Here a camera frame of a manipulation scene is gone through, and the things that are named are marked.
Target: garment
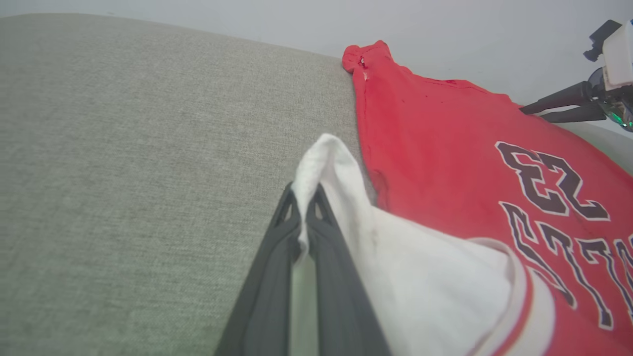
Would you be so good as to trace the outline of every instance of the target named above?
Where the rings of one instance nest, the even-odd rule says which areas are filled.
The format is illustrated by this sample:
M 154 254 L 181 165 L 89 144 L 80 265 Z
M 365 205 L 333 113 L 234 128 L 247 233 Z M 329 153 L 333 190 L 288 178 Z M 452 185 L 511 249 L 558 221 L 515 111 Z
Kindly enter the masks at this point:
M 394 355 L 628 354 L 560 308 L 500 241 L 456 238 L 371 206 L 357 162 L 328 134 L 297 168 L 302 217 L 319 183 Z M 299 265 L 308 259 L 305 239 Z
M 502 94 L 350 46 L 361 150 L 379 207 L 459 238 L 511 246 L 578 314 L 633 351 L 633 178 Z M 582 342 L 578 336 L 570 340 Z

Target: white wall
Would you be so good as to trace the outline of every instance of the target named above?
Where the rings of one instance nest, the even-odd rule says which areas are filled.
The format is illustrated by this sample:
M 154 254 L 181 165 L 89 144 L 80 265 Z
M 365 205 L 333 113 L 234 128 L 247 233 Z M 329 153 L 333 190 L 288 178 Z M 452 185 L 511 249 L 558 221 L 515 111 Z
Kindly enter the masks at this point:
M 382 39 L 414 73 L 527 104 L 586 80 L 582 53 L 633 0 L 0 0 L 0 16 L 90 13 L 170 23 L 341 57 Z M 623 132 L 615 124 L 605 127 Z

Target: white cloth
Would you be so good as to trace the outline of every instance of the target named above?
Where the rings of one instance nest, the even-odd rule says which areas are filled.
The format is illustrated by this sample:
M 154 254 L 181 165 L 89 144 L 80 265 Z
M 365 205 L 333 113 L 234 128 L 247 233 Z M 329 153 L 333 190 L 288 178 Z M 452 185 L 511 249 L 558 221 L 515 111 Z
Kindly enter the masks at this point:
M 297 168 L 302 217 L 318 183 L 394 355 L 468 355 L 486 340 L 510 299 L 507 254 L 371 206 L 358 163 L 328 134 Z M 305 229 L 299 240 L 305 256 Z

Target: red shirt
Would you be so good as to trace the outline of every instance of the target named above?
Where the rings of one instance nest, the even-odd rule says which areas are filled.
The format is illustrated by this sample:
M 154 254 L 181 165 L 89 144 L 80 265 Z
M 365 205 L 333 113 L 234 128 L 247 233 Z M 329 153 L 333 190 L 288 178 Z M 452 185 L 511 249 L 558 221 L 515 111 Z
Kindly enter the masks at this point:
M 551 353 L 633 351 L 633 177 L 507 95 L 412 74 L 382 41 L 343 65 L 379 207 L 512 247 L 556 298 Z

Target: red fabric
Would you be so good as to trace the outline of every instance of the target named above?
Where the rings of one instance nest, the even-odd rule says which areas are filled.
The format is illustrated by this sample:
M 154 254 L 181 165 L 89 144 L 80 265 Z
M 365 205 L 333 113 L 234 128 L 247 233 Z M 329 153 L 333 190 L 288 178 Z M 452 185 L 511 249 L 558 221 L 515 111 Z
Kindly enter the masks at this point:
M 557 309 L 557 323 L 570 315 L 583 321 L 568 328 L 583 335 L 557 325 L 555 354 L 566 342 L 581 354 L 593 353 L 596 342 L 633 351 L 629 174 L 571 132 L 524 115 L 506 95 L 412 74 L 382 41 L 348 47 L 343 66 L 353 73 L 379 207 L 514 247 L 566 309 Z

